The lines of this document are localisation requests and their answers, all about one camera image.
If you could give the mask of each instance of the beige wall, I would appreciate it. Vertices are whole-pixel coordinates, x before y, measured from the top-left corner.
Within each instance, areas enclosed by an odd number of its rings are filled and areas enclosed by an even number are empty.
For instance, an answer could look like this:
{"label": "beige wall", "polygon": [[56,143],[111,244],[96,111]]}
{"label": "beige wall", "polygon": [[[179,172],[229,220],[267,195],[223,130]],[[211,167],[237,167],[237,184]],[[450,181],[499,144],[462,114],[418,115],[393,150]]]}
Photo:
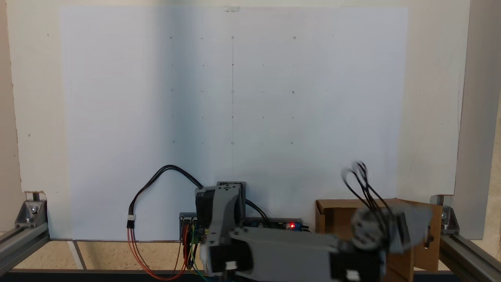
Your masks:
{"label": "beige wall", "polygon": [[14,227],[14,220],[26,196],[21,192],[19,174],[5,0],[0,0],[0,194],[0,231],[7,231]]}

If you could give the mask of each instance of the wire connector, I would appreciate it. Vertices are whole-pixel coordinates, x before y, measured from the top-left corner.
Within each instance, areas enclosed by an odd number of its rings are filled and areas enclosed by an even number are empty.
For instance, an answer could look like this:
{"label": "wire connector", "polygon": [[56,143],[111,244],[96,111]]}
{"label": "wire connector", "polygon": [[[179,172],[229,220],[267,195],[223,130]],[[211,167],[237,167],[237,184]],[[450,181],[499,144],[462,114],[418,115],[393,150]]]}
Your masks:
{"label": "wire connector", "polygon": [[136,220],[136,216],[133,214],[127,215],[127,229],[134,229],[134,222]]}

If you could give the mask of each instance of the cardboard box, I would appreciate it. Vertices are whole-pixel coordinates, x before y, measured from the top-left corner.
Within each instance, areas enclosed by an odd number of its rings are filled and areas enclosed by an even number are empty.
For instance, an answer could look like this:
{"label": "cardboard box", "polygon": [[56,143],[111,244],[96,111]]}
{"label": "cardboard box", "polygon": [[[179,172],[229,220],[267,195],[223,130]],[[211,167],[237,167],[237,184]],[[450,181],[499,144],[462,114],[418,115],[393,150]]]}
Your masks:
{"label": "cardboard box", "polygon": [[[429,225],[428,240],[418,244],[403,254],[388,255],[385,281],[412,282],[414,267],[427,271],[438,271],[438,253],[440,249],[440,228],[442,207],[438,205],[387,199],[391,206],[398,203],[429,206],[433,215]],[[336,234],[340,239],[349,240],[352,237],[351,217],[363,206],[360,200],[317,200],[315,202],[315,232]]]}

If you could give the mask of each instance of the robotic arm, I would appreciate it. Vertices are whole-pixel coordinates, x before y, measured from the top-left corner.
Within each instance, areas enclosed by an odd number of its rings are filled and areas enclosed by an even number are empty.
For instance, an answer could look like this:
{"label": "robotic arm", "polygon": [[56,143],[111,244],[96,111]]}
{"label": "robotic arm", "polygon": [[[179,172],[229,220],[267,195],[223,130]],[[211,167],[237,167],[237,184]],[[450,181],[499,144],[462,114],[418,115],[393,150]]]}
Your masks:
{"label": "robotic arm", "polygon": [[201,246],[209,276],[243,276],[258,281],[378,281],[389,252],[403,253],[426,237],[431,211],[402,205],[383,210],[389,236],[369,209],[352,218],[354,238],[331,234],[243,227],[244,185],[196,190],[200,224],[208,226]]}

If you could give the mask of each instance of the bolt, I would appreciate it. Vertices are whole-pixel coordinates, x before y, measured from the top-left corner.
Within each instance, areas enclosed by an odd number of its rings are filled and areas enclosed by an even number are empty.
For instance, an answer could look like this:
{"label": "bolt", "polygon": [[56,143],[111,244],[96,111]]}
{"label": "bolt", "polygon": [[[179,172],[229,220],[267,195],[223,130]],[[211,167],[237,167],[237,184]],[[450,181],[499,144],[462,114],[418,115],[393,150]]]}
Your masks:
{"label": "bolt", "polygon": [[38,206],[37,205],[33,205],[30,207],[30,211],[31,213],[37,213],[38,212]]}

